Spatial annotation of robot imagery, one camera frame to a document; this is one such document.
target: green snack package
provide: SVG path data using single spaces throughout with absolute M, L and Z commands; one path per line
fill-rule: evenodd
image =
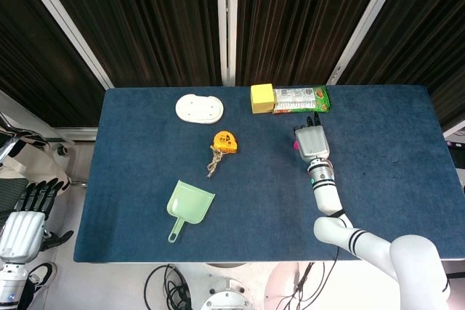
M 273 89 L 275 108 L 273 114 L 295 112 L 329 112 L 329 96 L 326 86 L 298 89 Z

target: orange tape measure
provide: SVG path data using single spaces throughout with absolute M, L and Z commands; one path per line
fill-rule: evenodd
M 213 138 L 213 148 L 221 150 L 227 154 L 238 152 L 238 143 L 229 131 L 220 131 Z

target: white soap dish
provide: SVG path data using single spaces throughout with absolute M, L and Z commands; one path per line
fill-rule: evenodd
M 186 94 L 178 99 L 176 114 L 188 123 L 216 123 L 223 115 L 223 104 L 213 96 Z

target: white metal frame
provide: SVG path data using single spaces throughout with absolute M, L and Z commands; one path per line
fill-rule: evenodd
M 235 85 L 238 0 L 218 0 L 219 56 L 223 85 Z
M 464 129 L 465 128 L 465 120 L 461 121 L 460 123 L 458 123 L 457 125 L 455 125 L 454 127 L 451 127 L 450 129 L 448 129 L 447 131 L 444 131 L 443 135 L 444 135 L 444 138 L 445 137 L 449 137 L 451 134 L 454 134 L 456 133 L 457 131 L 461 130 L 461 129 Z
M 114 87 L 60 0 L 41 0 L 105 90 Z
M 345 71 L 349 61 L 353 58 L 358 47 L 362 43 L 362 40 L 365 38 L 366 33 L 372 26 L 374 20 L 378 16 L 381 8 L 383 7 L 386 0 L 370 0 L 368 6 L 366 7 L 360 21 L 355 27 L 354 33 L 350 37 L 349 42 L 347 43 L 342 55 L 340 56 L 336 66 L 331 73 L 327 85 L 335 85 L 338 80 L 341 78 L 342 73 Z
M 227 0 L 227 85 L 235 85 L 235 55 L 238 34 L 238 0 Z
M 56 132 L 66 137 L 66 139 L 72 139 L 75 142 L 95 142 L 97 138 L 97 127 L 59 127 L 55 129 Z
M 218 0 L 218 32 L 219 59 L 221 62 L 221 78 L 223 85 L 227 85 L 227 7 L 226 0 Z

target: dustpan handle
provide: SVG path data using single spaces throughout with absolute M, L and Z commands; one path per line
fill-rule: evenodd
M 174 223 L 173 229 L 171 229 L 171 232 L 169 233 L 169 236 L 168 236 L 168 241 L 170 243 L 173 243 L 174 241 L 176 241 L 177 236 L 179 235 L 179 232 L 181 231 L 183 224 L 184 224 L 184 219 L 178 218 L 176 220 L 176 223 Z

